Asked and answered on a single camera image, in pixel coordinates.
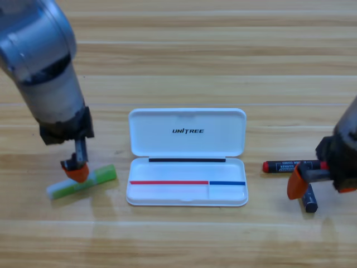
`plastic box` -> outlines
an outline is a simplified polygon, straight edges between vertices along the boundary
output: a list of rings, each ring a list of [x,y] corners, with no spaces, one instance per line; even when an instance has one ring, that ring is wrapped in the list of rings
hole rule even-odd
[[[240,109],[136,109],[129,115],[132,205],[241,206],[247,117]]]

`green glue stick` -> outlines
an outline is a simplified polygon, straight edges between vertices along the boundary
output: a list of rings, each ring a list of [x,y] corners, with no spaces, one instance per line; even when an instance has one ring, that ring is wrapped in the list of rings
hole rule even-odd
[[[117,172],[114,165],[109,165],[89,173],[84,183],[77,183],[74,180],[68,179],[51,185],[47,188],[47,195],[51,200],[54,200],[116,178]]]

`wood grain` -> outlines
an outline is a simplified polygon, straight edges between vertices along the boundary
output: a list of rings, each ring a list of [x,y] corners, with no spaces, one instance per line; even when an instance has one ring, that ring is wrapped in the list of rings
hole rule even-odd
[[[287,175],[261,172],[314,158],[355,97],[356,1],[57,1],[93,116],[89,165],[113,163],[118,180],[50,202],[73,142],[46,147],[0,74],[0,267],[356,267],[357,195],[315,184],[313,216],[288,200]],[[128,113],[156,107],[246,112],[247,205],[128,205]]]

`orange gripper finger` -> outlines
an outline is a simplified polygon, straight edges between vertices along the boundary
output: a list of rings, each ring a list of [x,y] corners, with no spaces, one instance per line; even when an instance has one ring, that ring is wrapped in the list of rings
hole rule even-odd
[[[302,198],[308,188],[308,183],[301,178],[299,173],[299,165],[300,164],[297,164],[295,166],[295,169],[288,181],[287,194],[290,200]]]
[[[357,188],[345,188],[345,189],[339,190],[339,193],[340,194],[349,193],[349,192],[353,192],[353,191],[356,191],[356,190],[357,190]]]
[[[87,164],[85,164],[81,169],[68,171],[64,167],[63,170],[66,172],[68,178],[75,180],[78,183],[83,183],[87,180],[89,169]]]

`red line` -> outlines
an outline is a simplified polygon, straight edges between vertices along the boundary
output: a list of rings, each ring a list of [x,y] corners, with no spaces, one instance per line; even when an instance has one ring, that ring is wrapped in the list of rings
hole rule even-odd
[[[132,180],[130,184],[208,184],[206,180]]]

